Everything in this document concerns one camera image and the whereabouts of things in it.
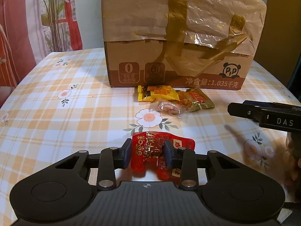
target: table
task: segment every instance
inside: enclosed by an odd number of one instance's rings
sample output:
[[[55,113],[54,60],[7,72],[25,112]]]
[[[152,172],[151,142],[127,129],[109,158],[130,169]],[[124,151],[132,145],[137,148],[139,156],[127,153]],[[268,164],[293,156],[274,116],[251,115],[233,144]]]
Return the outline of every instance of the table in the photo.
[[[107,147],[120,147],[131,137],[132,129],[161,131],[160,123],[162,131],[194,139],[196,153],[217,150],[283,185],[286,133],[230,116],[227,106],[244,100],[292,105],[300,105],[299,101],[256,62],[241,90],[204,92],[215,103],[214,109],[190,113],[181,119],[161,114],[149,124],[143,116],[153,113],[154,104],[138,102],[135,88],[109,86],[102,48],[49,54],[0,109],[0,225],[16,220],[9,193],[21,179],[81,149],[92,154]],[[96,172],[91,172],[91,184],[96,182]],[[151,170],[140,177],[130,168],[117,170],[116,178],[158,180]],[[201,169],[199,180],[206,182]],[[292,200],[283,187],[287,201]],[[283,210],[279,219],[287,214]]]

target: brown wall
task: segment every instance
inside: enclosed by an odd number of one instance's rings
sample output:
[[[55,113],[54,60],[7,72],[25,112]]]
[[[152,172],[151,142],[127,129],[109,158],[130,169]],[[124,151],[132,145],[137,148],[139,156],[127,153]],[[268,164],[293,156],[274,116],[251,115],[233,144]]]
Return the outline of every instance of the brown wall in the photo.
[[[268,0],[254,60],[285,86],[301,53],[301,0]]]

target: silver bolt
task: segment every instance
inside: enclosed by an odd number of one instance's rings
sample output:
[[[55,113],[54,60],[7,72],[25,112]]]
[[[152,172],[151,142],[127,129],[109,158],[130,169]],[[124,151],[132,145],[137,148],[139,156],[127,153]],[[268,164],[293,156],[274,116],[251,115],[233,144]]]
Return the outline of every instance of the silver bolt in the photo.
[[[112,187],[114,185],[114,182],[111,180],[102,180],[98,184],[101,187],[108,188],[108,187]]]
[[[184,180],[183,182],[181,182],[181,184],[185,187],[191,188],[197,185],[196,181],[193,180]]]

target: panda illustration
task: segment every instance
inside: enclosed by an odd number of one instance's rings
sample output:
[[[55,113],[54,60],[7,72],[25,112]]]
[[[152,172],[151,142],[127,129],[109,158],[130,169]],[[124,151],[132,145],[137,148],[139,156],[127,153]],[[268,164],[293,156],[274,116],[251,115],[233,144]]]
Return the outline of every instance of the panda illustration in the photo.
[[[223,73],[220,73],[219,75],[222,77],[228,77],[235,79],[236,77],[239,77],[238,71],[241,69],[240,64],[236,65],[233,63],[224,63],[224,69]]]

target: white wall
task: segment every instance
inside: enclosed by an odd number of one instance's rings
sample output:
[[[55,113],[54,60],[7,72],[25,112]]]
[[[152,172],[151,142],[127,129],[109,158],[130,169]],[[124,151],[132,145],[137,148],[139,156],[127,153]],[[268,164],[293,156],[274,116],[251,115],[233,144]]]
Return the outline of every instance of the white wall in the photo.
[[[103,47],[101,0],[75,0],[75,7],[83,49]]]

